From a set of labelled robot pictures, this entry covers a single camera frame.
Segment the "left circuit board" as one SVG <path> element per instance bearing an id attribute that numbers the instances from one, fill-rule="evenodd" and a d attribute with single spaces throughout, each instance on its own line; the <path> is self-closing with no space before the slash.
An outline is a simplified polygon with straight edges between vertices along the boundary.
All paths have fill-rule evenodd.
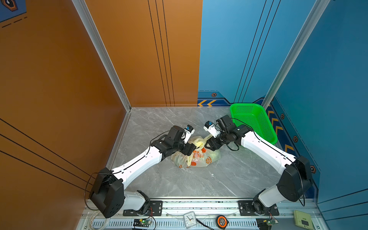
<path id="1" fill-rule="evenodd" d="M 151 218 L 136 218 L 133 221 L 133 230 L 148 230 L 149 227 L 152 225 Z"/>

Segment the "aluminium frame post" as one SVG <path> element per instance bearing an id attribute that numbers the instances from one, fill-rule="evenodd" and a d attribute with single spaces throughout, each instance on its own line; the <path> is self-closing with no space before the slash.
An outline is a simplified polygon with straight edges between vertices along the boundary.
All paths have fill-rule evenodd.
<path id="1" fill-rule="evenodd" d="M 125 110 L 131 111 L 131 104 L 127 98 L 127 94 L 122 86 L 120 78 L 116 72 L 113 62 L 108 54 L 108 51 L 104 45 L 104 42 L 100 36 L 97 26 L 93 20 L 93 17 L 88 9 L 86 1 L 72 0 L 72 3 L 97 51 L 97 54 L 124 106 Z"/>
<path id="2" fill-rule="evenodd" d="M 291 49 L 289 50 L 283 64 L 281 65 L 274 81 L 272 82 L 263 102 L 262 107 L 266 110 L 271 104 L 271 101 L 278 92 L 280 86 L 282 85 L 284 79 L 289 73 L 291 67 L 308 41 L 310 35 L 312 34 L 314 28 L 319 22 L 321 16 L 325 12 L 330 0 L 317 0 L 315 1 L 310 13 L 308 14 L 301 30 L 299 31 Z"/>

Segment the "left aluminium frame post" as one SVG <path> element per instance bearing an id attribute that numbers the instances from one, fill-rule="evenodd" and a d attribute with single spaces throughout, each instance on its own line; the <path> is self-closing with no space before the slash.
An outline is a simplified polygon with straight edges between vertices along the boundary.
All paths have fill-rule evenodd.
<path id="1" fill-rule="evenodd" d="M 131 111 L 131 104 L 127 98 L 127 94 L 122 86 L 120 78 L 116 72 L 113 62 L 108 54 L 108 51 L 104 45 L 104 42 L 100 36 L 97 26 L 93 20 L 93 17 L 88 9 L 86 1 L 72 0 L 72 3 L 97 51 L 97 54 L 124 106 L 125 110 Z"/>

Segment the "circuit board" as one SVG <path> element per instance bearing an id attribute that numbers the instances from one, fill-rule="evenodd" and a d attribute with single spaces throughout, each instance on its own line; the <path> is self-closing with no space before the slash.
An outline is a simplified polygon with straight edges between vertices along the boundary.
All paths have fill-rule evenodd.
<path id="1" fill-rule="evenodd" d="M 279 223 L 279 221 L 274 218 L 273 219 L 257 218 L 256 222 L 259 230 L 272 230 L 272 227 Z"/>
<path id="2" fill-rule="evenodd" d="M 148 230 L 149 227 L 152 225 L 151 218 L 136 218 L 133 221 L 133 230 Z"/>

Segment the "right aluminium frame post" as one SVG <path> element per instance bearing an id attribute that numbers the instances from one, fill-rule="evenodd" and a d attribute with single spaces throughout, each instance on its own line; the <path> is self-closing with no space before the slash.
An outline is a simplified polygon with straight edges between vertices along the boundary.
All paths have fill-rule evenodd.
<path id="1" fill-rule="evenodd" d="M 289 50 L 283 64 L 281 65 L 274 81 L 272 82 L 263 102 L 262 107 L 266 110 L 271 104 L 271 101 L 278 92 L 280 86 L 282 85 L 284 79 L 289 73 L 291 67 L 308 41 L 310 35 L 312 34 L 314 28 L 319 22 L 321 16 L 325 12 L 330 0 L 317 0 L 315 1 L 310 13 L 308 14 L 301 30 L 299 31 L 291 49 Z"/>

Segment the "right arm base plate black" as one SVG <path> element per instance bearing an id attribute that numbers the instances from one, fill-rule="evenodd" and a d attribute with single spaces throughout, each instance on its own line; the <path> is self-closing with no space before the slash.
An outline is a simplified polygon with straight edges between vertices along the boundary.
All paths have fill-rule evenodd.
<path id="1" fill-rule="evenodd" d="M 253 201 L 251 200 L 240 200 L 238 201 L 238 208 L 241 216 L 268 216 L 271 214 L 272 216 L 279 216 L 279 210 L 276 204 L 273 206 L 266 208 L 261 213 L 256 211 L 256 208 L 253 206 Z"/>

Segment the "green wall switch box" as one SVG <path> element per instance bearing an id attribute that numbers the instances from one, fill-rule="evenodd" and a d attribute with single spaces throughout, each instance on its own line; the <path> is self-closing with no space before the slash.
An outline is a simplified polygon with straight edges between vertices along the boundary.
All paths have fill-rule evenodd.
<path id="1" fill-rule="evenodd" d="M 307 230 L 314 230 L 311 215 L 298 210 L 293 211 L 295 225 Z"/>

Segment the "right circuit board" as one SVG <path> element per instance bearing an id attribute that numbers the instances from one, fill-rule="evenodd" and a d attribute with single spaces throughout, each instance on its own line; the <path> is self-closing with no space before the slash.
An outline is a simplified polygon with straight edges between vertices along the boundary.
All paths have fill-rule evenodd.
<path id="1" fill-rule="evenodd" d="M 256 222 L 259 230 L 272 230 L 272 227 L 279 223 L 279 221 L 274 218 L 273 219 L 257 218 Z"/>

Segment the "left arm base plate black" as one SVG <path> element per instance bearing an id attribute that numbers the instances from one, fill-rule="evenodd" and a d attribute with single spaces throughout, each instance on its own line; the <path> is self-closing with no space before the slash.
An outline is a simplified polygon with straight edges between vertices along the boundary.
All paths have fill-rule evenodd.
<path id="1" fill-rule="evenodd" d="M 160 200 L 153 200 L 145 202 L 139 210 L 124 210 L 123 216 L 134 217 L 134 216 L 161 216 L 163 209 L 163 202 Z"/>

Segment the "orange black tape measure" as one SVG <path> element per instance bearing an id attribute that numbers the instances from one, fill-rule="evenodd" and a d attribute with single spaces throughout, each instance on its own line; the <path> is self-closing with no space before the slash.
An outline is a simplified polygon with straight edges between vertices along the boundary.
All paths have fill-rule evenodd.
<path id="1" fill-rule="evenodd" d="M 219 215 L 216 217 L 216 225 L 219 229 L 225 230 L 229 224 L 227 218 L 223 215 Z"/>

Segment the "small white clock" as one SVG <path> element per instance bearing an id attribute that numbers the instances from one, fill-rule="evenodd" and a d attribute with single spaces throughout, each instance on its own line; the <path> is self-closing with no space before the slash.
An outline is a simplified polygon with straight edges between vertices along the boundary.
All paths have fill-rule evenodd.
<path id="1" fill-rule="evenodd" d="M 185 227 L 187 229 L 197 226 L 197 220 L 196 220 L 195 212 L 193 212 L 193 211 L 188 212 L 188 213 L 184 214 L 183 217 L 184 217 Z"/>

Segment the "translucent yellowish plastic bag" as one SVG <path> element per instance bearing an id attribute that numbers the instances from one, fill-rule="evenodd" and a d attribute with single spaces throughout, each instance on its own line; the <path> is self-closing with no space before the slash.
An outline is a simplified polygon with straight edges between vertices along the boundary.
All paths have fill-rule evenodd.
<path id="1" fill-rule="evenodd" d="M 212 135 L 208 135 L 205 138 L 195 136 L 189 139 L 188 143 L 194 144 L 196 149 L 187 156 L 177 151 L 171 155 L 171 160 L 179 168 L 190 168 L 190 167 L 207 167 L 220 160 L 221 155 L 219 150 L 210 150 L 205 147 L 206 141 L 208 141 Z"/>

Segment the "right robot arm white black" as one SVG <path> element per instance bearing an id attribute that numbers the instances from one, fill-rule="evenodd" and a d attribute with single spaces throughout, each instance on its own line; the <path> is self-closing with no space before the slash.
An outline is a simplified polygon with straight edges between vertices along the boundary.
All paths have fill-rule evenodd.
<path id="1" fill-rule="evenodd" d="M 270 208 L 282 201 L 299 201 L 305 204 L 305 192 L 312 186 L 310 161 L 286 153 L 260 137 L 254 129 L 242 123 L 237 126 L 234 119 L 228 115 L 221 117 L 215 123 L 208 121 L 204 130 L 212 136 L 205 146 L 218 150 L 223 145 L 234 143 L 256 153 L 268 162 L 279 174 L 279 181 L 272 187 L 259 192 L 253 199 L 252 206 L 257 215 L 264 215 Z"/>

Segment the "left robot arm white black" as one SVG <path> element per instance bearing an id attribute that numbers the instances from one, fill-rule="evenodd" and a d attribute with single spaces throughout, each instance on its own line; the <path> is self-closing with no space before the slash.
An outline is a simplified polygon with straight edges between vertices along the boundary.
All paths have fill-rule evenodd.
<path id="1" fill-rule="evenodd" d="M 96 179 L 89 194 L 89 199 L 105 218 L 110 218 L 122 210 L 132 210 L 145 215 L 150 210 L 150 198 L 142 191 L 127 192 L 126 188 L 141 174 L 165 158 L 180 152 L 191 155 L 196 149 L 189 143 L 194 128 L 172 126 L 153 138 L 148 148 L 128 163 L 112 170 L 103 168 L 96 174 Z"/>

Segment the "green plastic basket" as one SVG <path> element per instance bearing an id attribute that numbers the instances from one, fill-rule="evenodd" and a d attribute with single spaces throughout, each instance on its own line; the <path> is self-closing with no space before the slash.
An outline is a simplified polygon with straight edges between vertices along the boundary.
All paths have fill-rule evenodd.
<path id="1" fill-rule="evenodd" d="M 256 103 L 235 103 L 230 106 L 230 113 L 237 126 L 247 124 L 269 143 L 273 145 L 277 143 L 277 134 L 274 131 L 265 109 L 261 105 Z"/>

